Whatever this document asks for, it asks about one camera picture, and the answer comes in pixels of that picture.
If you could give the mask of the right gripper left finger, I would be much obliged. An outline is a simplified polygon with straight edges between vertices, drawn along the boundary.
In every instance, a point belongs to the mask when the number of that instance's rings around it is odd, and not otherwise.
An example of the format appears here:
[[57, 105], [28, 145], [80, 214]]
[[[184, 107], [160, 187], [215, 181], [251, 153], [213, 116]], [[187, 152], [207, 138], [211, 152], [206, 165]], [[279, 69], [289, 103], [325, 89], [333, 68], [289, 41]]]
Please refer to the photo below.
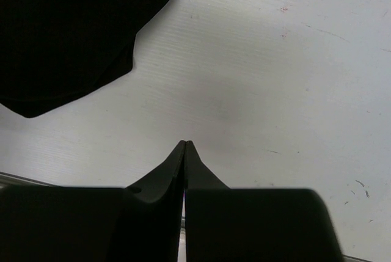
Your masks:
[[176, 261], [184, 152], [128, 187], [5, 187], [1, 260]]

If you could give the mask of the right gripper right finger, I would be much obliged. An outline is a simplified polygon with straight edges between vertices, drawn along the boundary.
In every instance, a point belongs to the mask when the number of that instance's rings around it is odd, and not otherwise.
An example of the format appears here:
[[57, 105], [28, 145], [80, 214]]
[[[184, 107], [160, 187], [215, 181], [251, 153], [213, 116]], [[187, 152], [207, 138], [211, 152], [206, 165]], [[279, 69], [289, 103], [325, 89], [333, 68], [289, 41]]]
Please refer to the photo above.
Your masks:
[[188, 261], [342, 261], [326, 205], [311, 189], [232, 189], [186, 143]]

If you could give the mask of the black skirt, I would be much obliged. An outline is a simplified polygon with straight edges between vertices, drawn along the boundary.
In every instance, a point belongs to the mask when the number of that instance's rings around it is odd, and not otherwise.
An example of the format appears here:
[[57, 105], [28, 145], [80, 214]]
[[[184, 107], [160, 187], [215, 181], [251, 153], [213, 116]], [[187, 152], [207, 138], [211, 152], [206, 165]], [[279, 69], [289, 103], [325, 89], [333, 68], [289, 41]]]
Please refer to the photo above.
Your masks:
[[129, 73], [136, 34], [169, 0], [1, 0], [1, 104], [26, 118]]

